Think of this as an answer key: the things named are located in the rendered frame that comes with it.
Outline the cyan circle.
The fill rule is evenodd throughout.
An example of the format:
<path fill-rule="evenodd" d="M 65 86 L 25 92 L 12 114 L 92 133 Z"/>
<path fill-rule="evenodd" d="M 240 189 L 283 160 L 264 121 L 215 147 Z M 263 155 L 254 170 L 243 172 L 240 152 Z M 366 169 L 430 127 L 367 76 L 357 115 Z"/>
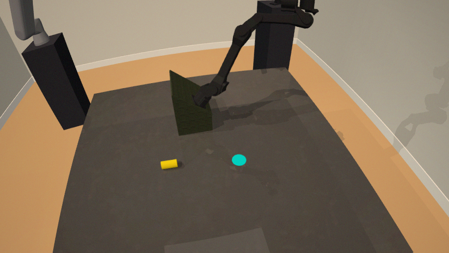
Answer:
<path fill-rule="evenodd" d="M 235 155 L 232 158 L 232 162 L 237 166 L 242 166 L 246 162 L 246 157 L 244 155 Z"/>

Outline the yellow cylinder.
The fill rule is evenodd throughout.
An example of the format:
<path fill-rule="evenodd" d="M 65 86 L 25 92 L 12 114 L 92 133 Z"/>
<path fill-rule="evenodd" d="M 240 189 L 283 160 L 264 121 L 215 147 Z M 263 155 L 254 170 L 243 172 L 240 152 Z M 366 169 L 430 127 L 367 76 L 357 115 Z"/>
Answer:
<path fill-rule="evenodd" d="M 178 162 L 177 162 L 177 159 L 161 161 L 161 166 L 162 166 L 162 169 L 178 167 Z"/>

